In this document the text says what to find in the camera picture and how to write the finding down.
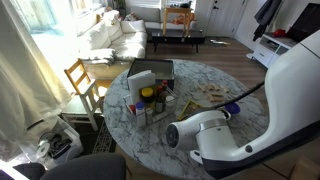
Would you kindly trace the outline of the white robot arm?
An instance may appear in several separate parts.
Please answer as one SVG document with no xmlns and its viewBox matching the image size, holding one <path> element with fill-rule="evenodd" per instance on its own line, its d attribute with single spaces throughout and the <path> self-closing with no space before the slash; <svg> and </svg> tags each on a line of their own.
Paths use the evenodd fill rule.
<svg viewBox="0 0 320 180">
<path fill-rule="evenodd" d="M 167 144 L 184 150 L 216 179 L 238 173 L 319 135 L 320 31 L 282 54 L 264 79 L 269 115 L 232 118 L 202 108 L 167 126 Z"/>
</svg>

